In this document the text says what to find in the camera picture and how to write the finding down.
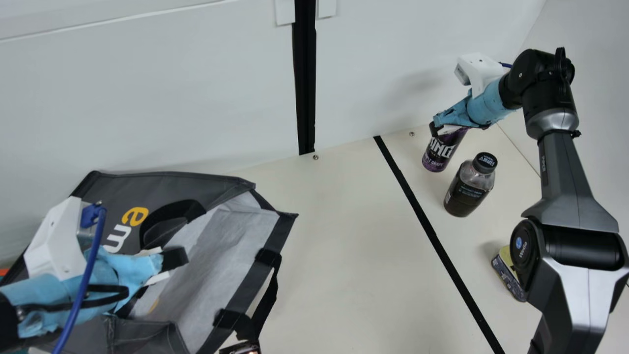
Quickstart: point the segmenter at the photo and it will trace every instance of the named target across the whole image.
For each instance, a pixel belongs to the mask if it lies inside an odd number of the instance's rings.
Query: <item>bag handle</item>
[[[238,340],[258,340],[262,327],[277,300],[277,272],[282,264],[282,256],[277,252],[262,248],[255,256],[255,261],[273,268],[274,272],[269,287],[264,292],[253,316],[249,318],[244,313],[222,309],[213,323],[214,327],[236,331]]]
[[[151,245],[150,248],[163,247],[181,227],[204,215],[206,212],[201,203],[194,199],[180,200],[158,208],[150,213],[140,226],[140,248],[145,249],[148,245]],[[176,219],[185,219],[186,222],[177,222]],[[147,240],[147,232],[151,231],[155,226],[159,227],[159,224],[165,226],[166,230],[162,230],[160,234],[152,236],[150,240]],[[160,239],[159,244],[153,245],[152,243],[157,239]]]

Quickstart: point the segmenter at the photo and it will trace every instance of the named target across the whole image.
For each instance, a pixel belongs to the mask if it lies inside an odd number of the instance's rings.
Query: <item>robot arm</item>
[[[466,74],[460,63],[459,70]],[[434,118],[436,126],[488,127],[522,107],[538,142],[542,199],[522,213],[510,246],[527,301],[542,311],[529,354],[594,353],[629,277],[618,223],[592,196],[572,141],[579,136],[573,78],[563,48],[529,49],[481,94]]]
[[[69,333],[74,320],[68,325],[68,318],[73,317],[71,308],[84,277],[87,293],[76,324],[118,311],[141,287],[167,278],[169,270],[188,262],[183,248],[164,252],[158,248],[130,256],[99,247],[89,273],[88,251],[84,253],[81,244],[89,247],[95,234],[102,235],[105,213],[101,210],[100,205],[70,197],[48,212],[24,253],[29,278],[0,287],[1,352],[28,345],[33,338],[50,341],[50,334],[58,334],[61,328]],[[102,215],[101,229],[96,227],[94,233],[97,215]]]

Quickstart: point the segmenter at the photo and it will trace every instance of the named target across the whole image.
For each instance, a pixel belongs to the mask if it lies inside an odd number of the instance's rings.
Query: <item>black wall seam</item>
[[[452,279],[454,285],[457,287],[459,294],[463,298],[463,301],[465,301],[467,308],[472,313],[474,320],[476,320],[476,324],[478,324],[478,327],[481,329],[481,332],[484,334],[485,339],[489,343],[489,346],[494,351],[494,353],[504,354],[504,350],[500,346],[500,343],[498,343],[498,339],[496,338],[494,333],[491,331],[491,328],[489,327],[487,321],[485,321],[485,317],[483,317],[481,310],[478,308],[478,305],[476,305],[474,298],[472,298],[472,294],[470,294],[469,290],[465,286],[463,279],[461,279],[461,276],[459,275],[456,268],[454,267],[454,264],[452,263],[452,260],[450,260],[450,257],[448,256],[448,253],[445,251],[445,248],[443,248],[443,245],[441,245],[441,242],[439,241],[439,238],[437,237],[437,233],[435,232],[434,228],[430,224],[428,217],[424,213],[424,210],[421,208],[420,203],[417,201],[417,198],[415,197],[415,194],[411,190],[411,187],[408,185],[408,182],[406,181],[404,174],[402,173],[402,171],[400,171],[400,169],[398,168],[398,165],[395,163],[395,160],[391,156],[391,153],[389,152],[387,145],[384,143],[382,137],[380,136],[374,137],[374,140],[376,141],[376,144],[380,148],[380,151],[382,152],[384,159],[389,164],[389,167],[391,171],[393,172],[393,175],[395,175],[396,179],[398,180],[398,183],[400,187],[402,188],[402,191],[404,191],[404,194],[406,195],[408,202],[411,204],[411,207],[415,211],[415,215],[417,216],[417,219],[420,221],[421,226],[424,228],[426,235],[428,235],[428,239],[430,240],[430,243],[432,243],[433,248],[435,248],[435,251],[437,252],[437,255],[439,256],[439,259],[441,259],[443,266],[448,271],[448,274],[450,275],[450,278]]]
[[[292,61],[299,154],[315,151],[316,0],[295,0]]]

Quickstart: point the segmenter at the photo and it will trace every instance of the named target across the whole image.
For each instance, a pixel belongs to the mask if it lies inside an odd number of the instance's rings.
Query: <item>bottle label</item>
[[[487,196],[487,191],[466,185],[457,177],[452,182],[448,191],[450,198],[467,205],[479,205]]]
[[[426,152],[424,152],[421,159],[424,167],[433,172],[443,171],[446,166],[448,166],[450,158],[459,147],[459,143],[463,140],[468,129],[467,127],[462,127],[454,132],[443,135],[437,135],[435,133],[431,137]]]

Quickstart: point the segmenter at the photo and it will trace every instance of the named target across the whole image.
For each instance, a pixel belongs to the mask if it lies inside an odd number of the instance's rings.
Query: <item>dark drink bottle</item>
[[[470,215],[494,188],[497,165],[496,156],[488,152],[463,162],[443,199],[445,210],[457,217]]]

